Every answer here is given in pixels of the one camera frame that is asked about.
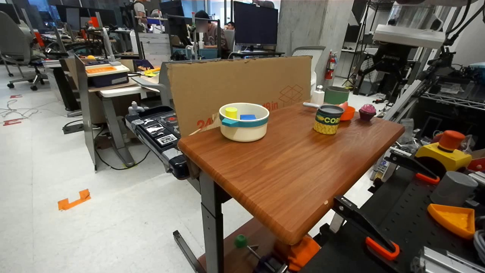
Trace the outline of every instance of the green object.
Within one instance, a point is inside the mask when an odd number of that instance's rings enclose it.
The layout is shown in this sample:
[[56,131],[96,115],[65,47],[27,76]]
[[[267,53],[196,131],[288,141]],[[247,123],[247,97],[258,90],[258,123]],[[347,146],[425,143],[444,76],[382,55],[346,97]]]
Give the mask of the green object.
[[346,88],[340,88],[340,87],[329,87],[325,91],[325,97],[323,102],[325,103],[331,103],[331,105],[340,105],[349,100],[349,94],[350,91]]
[[238,237],[234,240],[234,246],[235,246],[237,249],[244,249],[244,247],[249,246],[249,240],[241,234],[241,235],[238,235]]

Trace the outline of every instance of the computer monitor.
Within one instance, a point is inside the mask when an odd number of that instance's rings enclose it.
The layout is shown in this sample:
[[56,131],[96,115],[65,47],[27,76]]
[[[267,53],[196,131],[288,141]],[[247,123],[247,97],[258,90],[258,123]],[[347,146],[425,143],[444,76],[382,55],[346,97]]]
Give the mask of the computer monitor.
[[182,2],[161,2],[162,17],[167,18],[164,23],[165,32],[178,35],[184,46],[191,44],[188,40],[187,24],[191,24],[191,18],[184,18]]
[[278,9],[235,2],[235,43],[273,46],[278,41]]
[[81,29],[81,17],[77,8],[65,8],[65,23],[68,23],[73,29]]
[[161,2],[161,11],[162,11],[162,15],[179,15],[179,17],[184,17],[184,6],[182,6],[182,2],[178,0],[178,2]]
[[3,11],[5,14],[8,14],[14,21],[15,24],[20,24],[20,18],[15,12],[15,8],[14,5],[9,5],[9,3],[0,3],[0,11]]

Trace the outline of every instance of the orange handle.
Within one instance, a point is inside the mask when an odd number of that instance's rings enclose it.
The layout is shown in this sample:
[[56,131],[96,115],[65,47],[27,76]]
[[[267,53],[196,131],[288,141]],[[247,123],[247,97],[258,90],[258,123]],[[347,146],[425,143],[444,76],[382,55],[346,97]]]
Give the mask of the orange handle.
[[425,182],[425,184],[431,184],[431,185],[440,184],[440,176],[431,178],[431,176],[426,176],[423,173],[415,173],[414,178],[422,181],[422,182]]
[[378,241],[375,241],[370,237],[365,237],[365,244],[375,250],[379,256],[382,256],[385,261],[394,263],[397,256],[400,255],[400,246],[393,241],[394,252],[387,250],[382,247]]

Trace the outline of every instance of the table leg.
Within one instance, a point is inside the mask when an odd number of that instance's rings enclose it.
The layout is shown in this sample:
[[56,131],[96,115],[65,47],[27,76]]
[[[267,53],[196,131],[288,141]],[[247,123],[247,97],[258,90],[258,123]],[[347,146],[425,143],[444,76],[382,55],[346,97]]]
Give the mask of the table leg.
[[123,134],[118,124],[118,118],[117,118],[117,112],[115,112],[115,106],[112,103],[111,97],[103,97],[103,111],[105,111],[105,117],[108,121],[108,128],[109,132],[112,135],[112,140],[115,141],[115,152],[118,153],[120,159],[123,161],[123,164],[126,167],[131,167],[135,164],[131,152],[128,150],[124,140],[123,140]]
[[221,190],[205,173],[200,175],[202,222],[206,247],[206,272],[225,272],[225,231],[221,212]]

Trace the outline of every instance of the cardboard box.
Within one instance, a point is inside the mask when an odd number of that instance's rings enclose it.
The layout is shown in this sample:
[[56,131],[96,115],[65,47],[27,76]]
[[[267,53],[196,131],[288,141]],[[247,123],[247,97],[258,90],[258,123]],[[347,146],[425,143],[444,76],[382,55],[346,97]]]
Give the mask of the cardboard box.
[[309,56],[173,62],[167,68],[182,137],[218,126],[226,103],[262,103],[273,111],[309,102]]

